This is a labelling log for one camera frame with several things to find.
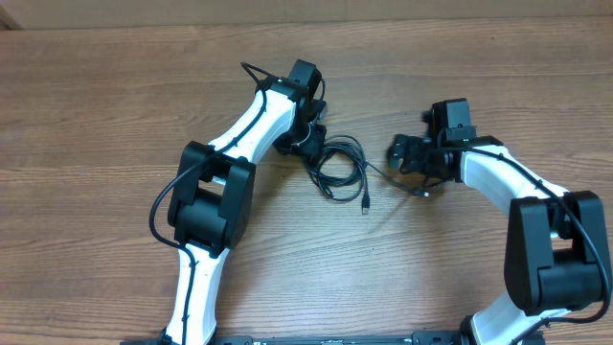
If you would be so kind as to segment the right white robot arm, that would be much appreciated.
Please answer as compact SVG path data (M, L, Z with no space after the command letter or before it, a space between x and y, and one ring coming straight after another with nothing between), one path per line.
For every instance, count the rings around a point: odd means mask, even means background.
M502 141L478 135L465 99L433 103L422 119L424 136L394 137L389 164L423 175L418 196L454 181L506 215L506 288L458 331L414 333L413 343L542 344L542 327L603 318L611 306L612 267L600 198L547 181L513 158Z

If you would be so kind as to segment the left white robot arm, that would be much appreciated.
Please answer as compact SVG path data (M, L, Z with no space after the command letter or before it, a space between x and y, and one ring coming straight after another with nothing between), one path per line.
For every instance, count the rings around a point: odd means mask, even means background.
M323 146L318 117L327 104L315 94L323 86L317 67L297 60L288 76L256 81L254 101L224 134L183 149L177 176L161 194L170 198L179 276L174 311L158 343L213 340L223 266L250 218L257 165L269 149L308 157Z

